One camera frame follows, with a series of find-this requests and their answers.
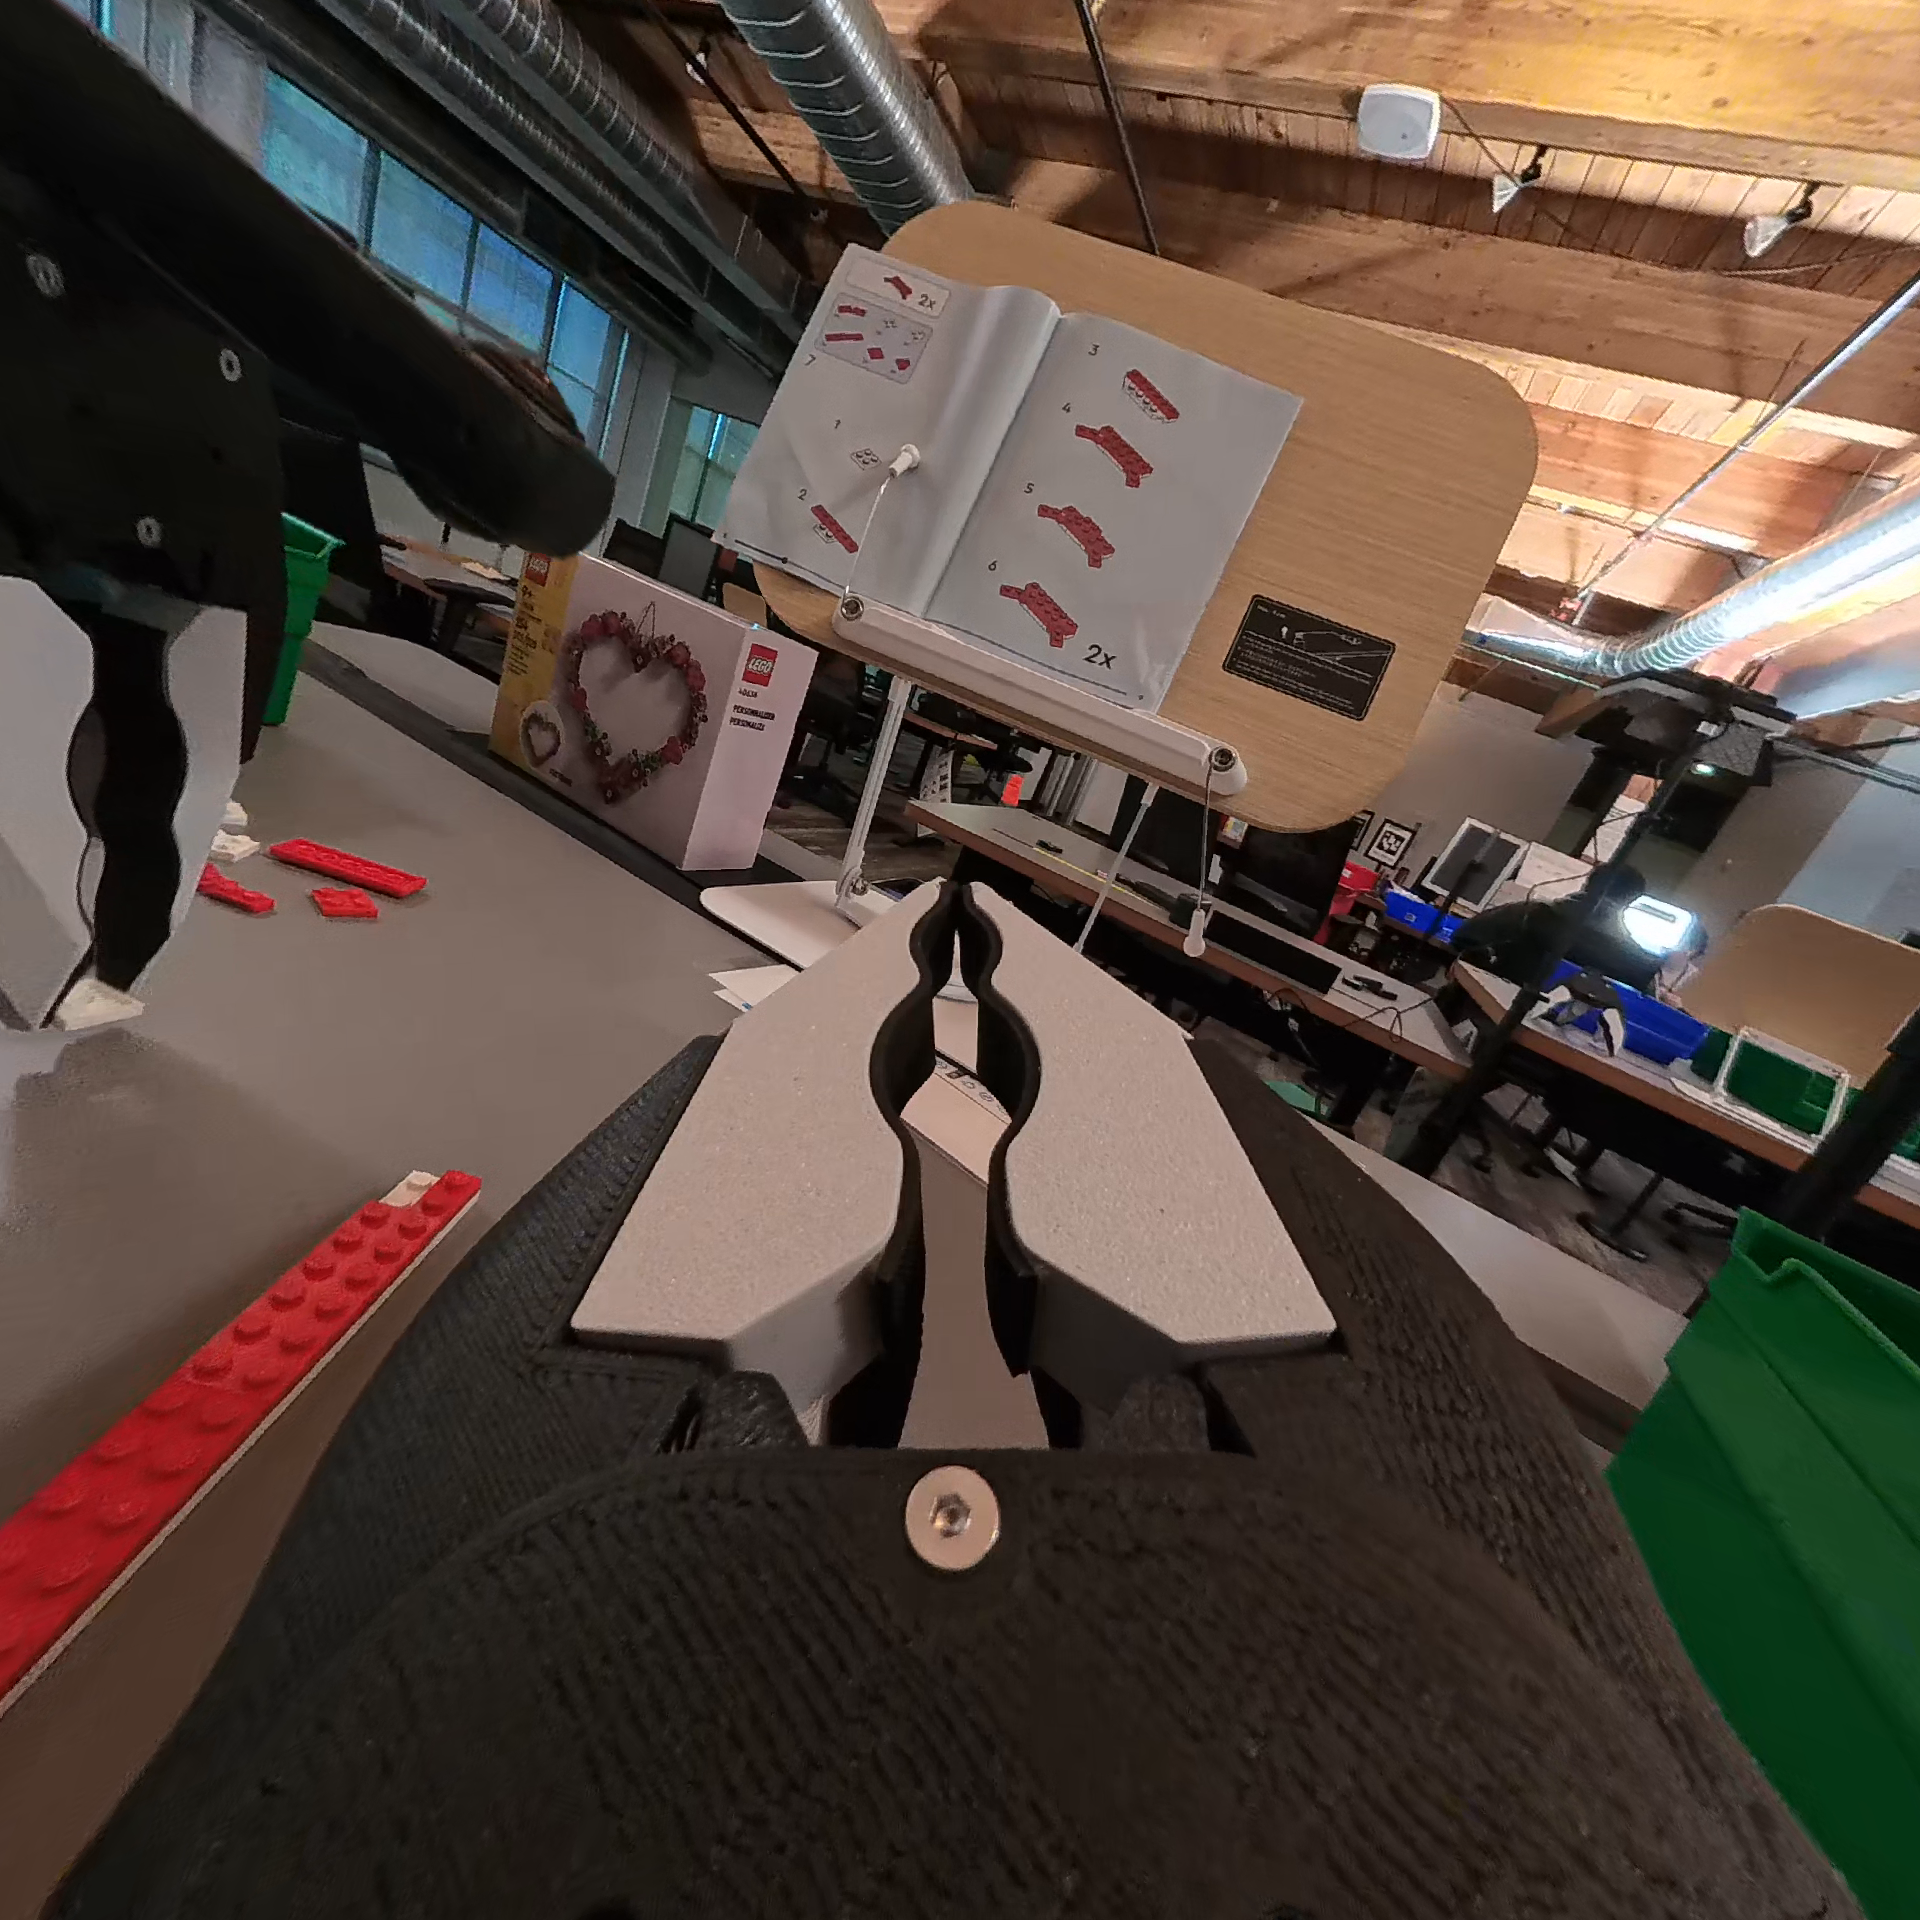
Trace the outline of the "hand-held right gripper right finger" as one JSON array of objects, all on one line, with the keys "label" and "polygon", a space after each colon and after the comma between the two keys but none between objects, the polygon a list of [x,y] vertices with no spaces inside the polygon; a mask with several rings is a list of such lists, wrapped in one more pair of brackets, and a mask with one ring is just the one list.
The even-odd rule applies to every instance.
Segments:
[{"label": "hand-held right gripper right finger", "polygon": [[1142,1381],[1330,1352],[1338,1319],[1187,1032],[980,882],[960,886],[999,1356],[1052,1441]]}]

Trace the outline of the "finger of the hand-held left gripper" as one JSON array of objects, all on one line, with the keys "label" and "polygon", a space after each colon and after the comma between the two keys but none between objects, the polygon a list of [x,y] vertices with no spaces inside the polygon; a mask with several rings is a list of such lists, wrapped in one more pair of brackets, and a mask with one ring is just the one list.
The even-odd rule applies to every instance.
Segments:
[{"label": "finger of the hand-held left gripper", "polygon": [[154,720],[139,730],[135,950],[131,993],[150,993],[185,922],[243,768],[250,620],[207,607],[161,648]]},{"label": "finger of the hand-held left gripper", "polygon": [[40,586],[4,578],[3,1018],[17,1032],[51,1025],[78,977],[100,977],[94,902],[106,845],[91,802],[104,741],[90,705],[90,640]]}]

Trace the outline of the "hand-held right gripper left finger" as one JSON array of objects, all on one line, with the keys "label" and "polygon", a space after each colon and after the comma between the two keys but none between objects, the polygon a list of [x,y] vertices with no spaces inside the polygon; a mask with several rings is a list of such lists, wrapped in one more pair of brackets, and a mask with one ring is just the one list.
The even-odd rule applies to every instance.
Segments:
[{"label": "hand-held right gripper left finger", "polygon": [[934,1000],[963,893],[930,882],[732,1022],[571,1312],[579,1342],[761,1373],[832,1444],[896,1444],[921,1362]]}]

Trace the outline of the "red white toy brick frame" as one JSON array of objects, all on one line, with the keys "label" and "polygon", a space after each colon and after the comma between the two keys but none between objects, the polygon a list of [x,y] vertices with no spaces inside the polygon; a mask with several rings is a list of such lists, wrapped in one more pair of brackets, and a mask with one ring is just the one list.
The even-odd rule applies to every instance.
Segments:
[{"label": "red white toy brick frame", "polygon": [[417,1170],[352,1212],[4,1520],[4,1709],[465,1223],[481,1191],[467,1170]]}]

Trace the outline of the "yellow white toy set box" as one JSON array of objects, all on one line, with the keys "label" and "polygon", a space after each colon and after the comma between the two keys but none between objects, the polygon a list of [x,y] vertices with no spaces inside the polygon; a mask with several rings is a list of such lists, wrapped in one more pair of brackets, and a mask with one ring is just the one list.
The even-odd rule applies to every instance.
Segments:
[{"label": "yellow white toy set box", "polygon": [[816,650],[593,556],[520,568],[490,746],[678,870],[747,870]]}]

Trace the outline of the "person's left hand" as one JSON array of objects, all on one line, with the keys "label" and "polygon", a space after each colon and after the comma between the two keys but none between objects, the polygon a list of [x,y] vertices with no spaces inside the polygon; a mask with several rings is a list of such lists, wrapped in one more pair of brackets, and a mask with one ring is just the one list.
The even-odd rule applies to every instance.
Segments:
[{"label": "person's left hand", "polygon": [[462,348],[475,365],[487,367],[529,408],[539,414],[539,417],[550,420],[568,439],[586,442],[586,432],[571,414],[568,397],[535,357],[513,343],[462,341]]}]

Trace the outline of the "green plastic bin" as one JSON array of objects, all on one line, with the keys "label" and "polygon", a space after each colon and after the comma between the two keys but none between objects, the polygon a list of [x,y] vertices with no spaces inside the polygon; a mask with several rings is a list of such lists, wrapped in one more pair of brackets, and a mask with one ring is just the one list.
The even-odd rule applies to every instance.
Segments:
[{"label": "green plastic bin", "polygon": [[1722,1714],[1866,1916],[1918,1916],[1918,1297],[1742,1212],[1608,1471]]},{"label": "green plastic bin", "polygon": [[275,679],[262,711],[262,727],[279,727],[286,720],[304,642],[313,628],[321,599],[329,585],[334,556],[344,549],[344,542],[337,535],[326,533],[302,517],[283,511],[279,524],[286,580],[283,622]]}]

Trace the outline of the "red wide toy brick plate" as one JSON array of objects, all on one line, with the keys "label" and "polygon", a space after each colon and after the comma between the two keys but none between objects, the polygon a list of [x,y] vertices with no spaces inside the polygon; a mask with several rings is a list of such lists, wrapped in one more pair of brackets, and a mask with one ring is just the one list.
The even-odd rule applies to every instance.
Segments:
[{"label": "red wide toy brick plate", "polygon": [[427,889],[426,874],[304,836],[272,844],[267,855],[299,872],[337,880],[370,895],[406,900]]}]

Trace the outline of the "long office desk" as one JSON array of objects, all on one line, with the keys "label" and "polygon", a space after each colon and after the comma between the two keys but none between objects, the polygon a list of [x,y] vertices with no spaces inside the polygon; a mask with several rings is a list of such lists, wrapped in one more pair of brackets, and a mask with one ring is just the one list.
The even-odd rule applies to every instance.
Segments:
[{"label": "long office desk", "polygon": [[[953,847],[1019,872],[1055,898],[1088,906],[1097,889],[1108,885],[1097,920],[1103,928],[1130,928],[1174,958],[1187,958],[1187,918],[1174,912],[1184,886],[1171,874],[1019,807],[913,799],[905,817]],[[1353,962],[1234,900],[1209,902],[1207,945],[1194,959],[1262,993],[1279,993],[1351,1040],[1447,1080],[1463,1078],[1473,1062],[1470,1049],[1428,991]]]}]

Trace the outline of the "black standing desk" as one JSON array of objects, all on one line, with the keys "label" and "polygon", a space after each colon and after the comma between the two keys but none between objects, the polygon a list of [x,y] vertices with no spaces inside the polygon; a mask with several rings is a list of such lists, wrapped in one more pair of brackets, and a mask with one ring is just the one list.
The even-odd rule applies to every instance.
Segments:
[{"label": "black standing desk", "polygon": [[1767,693],[1690,670],[1655,670],[1564,693],[1537,730],[1592,746],[1567,817],[1599,829],[1633,780],[1673,783],[1660,829],[1700,847],[1755,785],[1798,718]]}]

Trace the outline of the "wooden book stand white base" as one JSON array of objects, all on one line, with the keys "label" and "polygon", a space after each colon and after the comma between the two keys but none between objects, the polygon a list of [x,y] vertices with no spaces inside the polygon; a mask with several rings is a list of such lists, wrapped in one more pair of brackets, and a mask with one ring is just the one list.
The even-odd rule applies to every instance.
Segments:
[{"label": "wooden book stand white base", "polygon": [[1155,333],[1304,412],[1162,709],[755,561],[782,622],[1254,826],[1340,824],[1378,799],[1531,486],[1526,401],[1468,359],[984,198],[920,214],[881,253]]}]

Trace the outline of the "open instruction booklet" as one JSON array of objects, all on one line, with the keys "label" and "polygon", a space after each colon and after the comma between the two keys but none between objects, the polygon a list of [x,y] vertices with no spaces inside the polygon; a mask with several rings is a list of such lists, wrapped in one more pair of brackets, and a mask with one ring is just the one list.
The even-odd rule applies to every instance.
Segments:
[{"label": "open instruction booklet", "polygon": [[850,247],[724,544],[1155,711],[1304,399],[1022,285]]}]

